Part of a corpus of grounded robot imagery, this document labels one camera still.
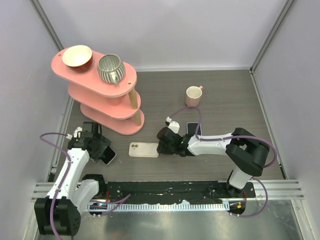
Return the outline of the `white-edged black phone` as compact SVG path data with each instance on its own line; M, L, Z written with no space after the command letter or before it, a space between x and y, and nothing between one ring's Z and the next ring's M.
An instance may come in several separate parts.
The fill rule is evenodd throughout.
M117 154L114 152L114 150L110 146L108 146L104 150L104 152L101 155L100 159L103 161L103 163L105 165L108 165L113 161L113 159L116 158L116 156L117 156Z

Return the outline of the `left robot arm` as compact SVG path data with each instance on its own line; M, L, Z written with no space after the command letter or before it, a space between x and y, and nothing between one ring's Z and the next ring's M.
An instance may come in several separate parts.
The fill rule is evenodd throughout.
M106 158L111 141L102 135L101 124L85 121L69 139L67 150L58 148L65 155L63 167L45 197L39 197L34 204L39 233L42 236L74 237L80 228L81 214L89 202L102 199L107 185L101 174L80 176L89 160Z

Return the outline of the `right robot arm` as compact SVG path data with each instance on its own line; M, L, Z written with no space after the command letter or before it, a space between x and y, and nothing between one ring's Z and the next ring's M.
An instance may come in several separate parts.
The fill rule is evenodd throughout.
M227 156L236 165L230 173L225 190L233 198L243 193L247 182L262 175L270 146L262 138L252 135L243 128L222 136L180 136L169 127L162 128L157 139L157 152L181 157L199 155Z

